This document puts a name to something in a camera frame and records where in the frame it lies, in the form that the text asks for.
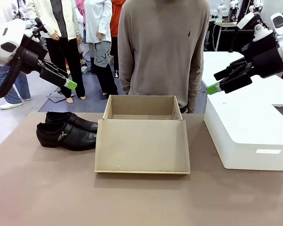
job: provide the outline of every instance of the brown sweater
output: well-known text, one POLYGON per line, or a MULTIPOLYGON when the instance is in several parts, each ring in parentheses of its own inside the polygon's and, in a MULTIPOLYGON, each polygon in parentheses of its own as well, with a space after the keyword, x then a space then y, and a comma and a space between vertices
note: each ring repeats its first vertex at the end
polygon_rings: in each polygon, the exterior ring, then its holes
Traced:
POLYGON ((175 95, 190 112, 203 72, 206 0, 127 0, 119 22, 119 74, 129 95, 175 95))

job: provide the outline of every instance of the box lid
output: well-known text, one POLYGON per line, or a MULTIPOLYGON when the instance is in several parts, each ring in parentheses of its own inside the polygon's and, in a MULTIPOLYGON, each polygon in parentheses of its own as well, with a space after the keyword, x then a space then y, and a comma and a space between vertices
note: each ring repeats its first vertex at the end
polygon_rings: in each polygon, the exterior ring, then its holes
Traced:
POLYGON ((185 121, 99 120, 95 171, 189 174, 185 121))

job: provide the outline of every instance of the orange shirt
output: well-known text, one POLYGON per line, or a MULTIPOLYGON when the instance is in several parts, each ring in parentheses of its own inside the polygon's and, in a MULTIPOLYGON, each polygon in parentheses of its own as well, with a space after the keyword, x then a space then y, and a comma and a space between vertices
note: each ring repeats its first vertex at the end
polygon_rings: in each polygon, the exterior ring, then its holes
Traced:
POLYGON ((118 23, 121 16, 122 6, 126 0, 111 0, 112 2, 112 18, 110 23, 111 36, 117 37, 118 23))

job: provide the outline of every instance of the mannequin foot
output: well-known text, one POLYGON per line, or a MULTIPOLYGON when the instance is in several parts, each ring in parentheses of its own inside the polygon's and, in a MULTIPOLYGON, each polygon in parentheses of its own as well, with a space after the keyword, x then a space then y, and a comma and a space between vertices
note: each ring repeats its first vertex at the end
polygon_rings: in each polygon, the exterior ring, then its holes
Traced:
POLYGON ((74 100, 71 97, 67 98, 66 101, 67 101, 67 103, 70 103, 70 104, 72 104, 74 102, 74 100))

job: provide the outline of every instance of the shoe sole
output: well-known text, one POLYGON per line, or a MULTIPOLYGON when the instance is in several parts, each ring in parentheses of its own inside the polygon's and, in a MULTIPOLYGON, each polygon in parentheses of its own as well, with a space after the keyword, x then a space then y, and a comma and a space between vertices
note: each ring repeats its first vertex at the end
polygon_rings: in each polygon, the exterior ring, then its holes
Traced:
POLYGON ((83 148, 83 149, 72 149, 72 148, 68 148, 68 147, 65 147, 63 145, 54 145, 54 144, 47 144, 47 143, 41 143, 41 146, 43 147, 48 147, 48 148, 57 148, 57 147, 62 147, 62 148, 65 148, 67 150, 70 150, 70 151, 74 151, 74 152, 81 152, 81 151, 88 151, 88 150, 92 150, 95 148, 95 144, 94 146, 92 147, 88 147, 88 148, 83 148))
POLYGON ((20 103, 20 104, 16 104, 16 105, 13 105, 11 107, 0 107, 1 110, 7 110, 7 109, 11 109, 11 108, 14 108, 14 107, 19 107, 23 105, 23 103, 20 103))

